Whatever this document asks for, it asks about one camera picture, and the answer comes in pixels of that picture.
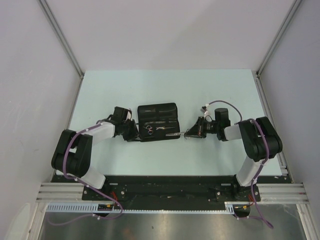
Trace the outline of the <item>silver scissors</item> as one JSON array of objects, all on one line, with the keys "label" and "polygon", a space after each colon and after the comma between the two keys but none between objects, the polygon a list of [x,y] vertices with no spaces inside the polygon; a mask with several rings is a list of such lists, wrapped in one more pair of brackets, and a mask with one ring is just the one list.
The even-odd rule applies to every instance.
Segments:
[{"label": "silver scissors", "polygon": [[159,130],[169,130],[169,129],[174,129],[174,126],[156,126],[152,127],[151,125],[147,125],[143,127],[145,130],[147,130],[148,135],[152,135],[154,131],[159,131]]},{"label": "silver scissors", "polygon": [[186,139],[189,139],[190,137],[186,135],[185,132],[175,132],[175,133],[167,133],[165,135],[166,137],[173,137],[173,136],[183,136]]}]

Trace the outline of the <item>black zip tool case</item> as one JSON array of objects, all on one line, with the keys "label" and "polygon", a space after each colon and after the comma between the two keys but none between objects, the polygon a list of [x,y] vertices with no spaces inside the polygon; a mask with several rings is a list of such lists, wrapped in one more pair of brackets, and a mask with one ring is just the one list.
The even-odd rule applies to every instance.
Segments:
[{"label": "black zip tool case", "polygon": [[[139,108],[141,106],[150,105],[171,105],[175,107],[175,111],[170,112],[140,112]],[[179,133],[180,124],[178,120],[178,107],[176,103],[159,103],[159,104],[149,104],[140,105],[137,107],[137,117],[138,117],[138,130],[141,142],[155,142],[155,141],[166,141],[179,139],[180,136],[166,136],[170,133]],[[147,134],[147,130],[143,127],[151,125],[152,127],[174,127],[167,130],[155,130],[152,135]]]}]

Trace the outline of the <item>long black barber comb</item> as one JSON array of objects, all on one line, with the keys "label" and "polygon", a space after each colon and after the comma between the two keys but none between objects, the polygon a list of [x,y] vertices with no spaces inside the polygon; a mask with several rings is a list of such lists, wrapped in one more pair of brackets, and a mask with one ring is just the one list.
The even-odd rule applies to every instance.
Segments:
[{"label": "long black barber comb", "polygon": [[175,107],[171,105],[144,105],[139,108],[141,113],[165,113],[175,111]]}]

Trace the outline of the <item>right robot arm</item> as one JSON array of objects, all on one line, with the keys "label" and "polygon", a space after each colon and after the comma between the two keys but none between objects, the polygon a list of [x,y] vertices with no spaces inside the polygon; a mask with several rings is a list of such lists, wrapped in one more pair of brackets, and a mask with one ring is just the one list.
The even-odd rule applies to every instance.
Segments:
[{"label": "right robot arm", "polygon": [[226,192],[232,200],[248,201],[249,196],[255,195],[258,177],[266,163],[283,150],[282,140],[275,128],[266,116],[241,120],[231,125],[228,109],[217,108],[214,110],[214,119],[198,117],[184,136],[204,139],[207,134],[215,134],[222,142],[242,140],[246,158]]}]

